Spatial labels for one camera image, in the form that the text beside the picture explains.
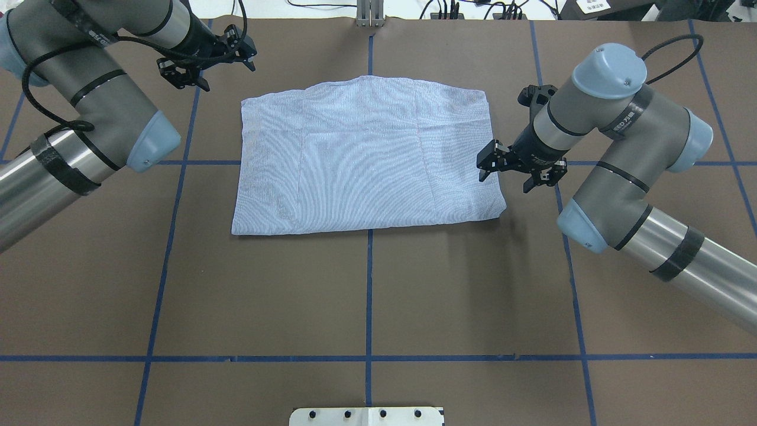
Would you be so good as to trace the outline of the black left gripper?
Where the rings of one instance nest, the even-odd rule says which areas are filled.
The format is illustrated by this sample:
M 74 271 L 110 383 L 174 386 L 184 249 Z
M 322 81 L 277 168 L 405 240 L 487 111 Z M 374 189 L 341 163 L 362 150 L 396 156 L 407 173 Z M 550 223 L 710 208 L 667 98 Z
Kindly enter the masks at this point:
M 177 46 L 184 56 L 178 64 L 196 64 L 202 70 L 216 64 L 243 64 L 254 72 L 253 58 L 257 55 L 254 41 L 235 25 L 227 26 L 224 33 L 215 35 L 206 24 L 190 24 L 184 39 Z

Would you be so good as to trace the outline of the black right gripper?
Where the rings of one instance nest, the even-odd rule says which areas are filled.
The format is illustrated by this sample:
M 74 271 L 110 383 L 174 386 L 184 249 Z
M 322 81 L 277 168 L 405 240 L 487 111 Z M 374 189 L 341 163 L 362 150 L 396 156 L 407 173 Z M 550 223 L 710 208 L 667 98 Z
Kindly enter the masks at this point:
M 490 140 L 477 154 L 478 181 L 484 182 L 490 172 L 527 173 L 527 184 L 556 184 L 568 172 L 565 150 L 553 149 L 538 137 L 532 125 L 506 147 L 500 140 Z

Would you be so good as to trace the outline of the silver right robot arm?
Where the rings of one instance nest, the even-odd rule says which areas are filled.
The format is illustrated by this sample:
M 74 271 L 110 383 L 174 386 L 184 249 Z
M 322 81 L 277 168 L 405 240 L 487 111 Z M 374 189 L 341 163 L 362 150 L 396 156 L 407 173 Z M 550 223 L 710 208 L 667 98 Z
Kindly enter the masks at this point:
M 755 265 L 646 202 L 664 172 L 702 159 L 708 123 L 649 84 L 645 57 L 619 43 L 597 46 L 559 88 L 530 85 L 518 101 L 529 121 L 514 143 L 490 140 L 476 157 L 479 180 L 526 173 L 523 191 L 556 186 L 565 155 L 598 131 L 611 141 L 558 216 L 566 237 L 592 253 L 613 248 L 750 333 L 755 332 Z

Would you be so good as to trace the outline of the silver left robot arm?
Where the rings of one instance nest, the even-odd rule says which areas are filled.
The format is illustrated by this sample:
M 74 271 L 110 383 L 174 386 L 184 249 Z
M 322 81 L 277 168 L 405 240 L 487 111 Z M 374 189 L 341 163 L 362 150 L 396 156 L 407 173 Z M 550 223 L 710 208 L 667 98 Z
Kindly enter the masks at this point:
M 2 16 L 2 69 L 55 125 L 2 166 L 2 251 L 123 167 L 144 172 L 179 147 L 164 113 L 108 53 L 132 41 L 160 53 L 176 89 L 208 91 L 218 64 L 254 70 L 248 26 L 215 34 L 186 1 L 24 1 Z

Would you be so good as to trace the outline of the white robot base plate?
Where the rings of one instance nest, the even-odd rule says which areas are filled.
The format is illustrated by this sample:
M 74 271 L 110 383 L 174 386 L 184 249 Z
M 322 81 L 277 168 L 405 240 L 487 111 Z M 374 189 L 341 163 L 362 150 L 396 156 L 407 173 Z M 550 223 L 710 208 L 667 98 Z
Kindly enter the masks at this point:
M 444 409 L 432 406 L 295 409 L 289 425 L 444 425 Z

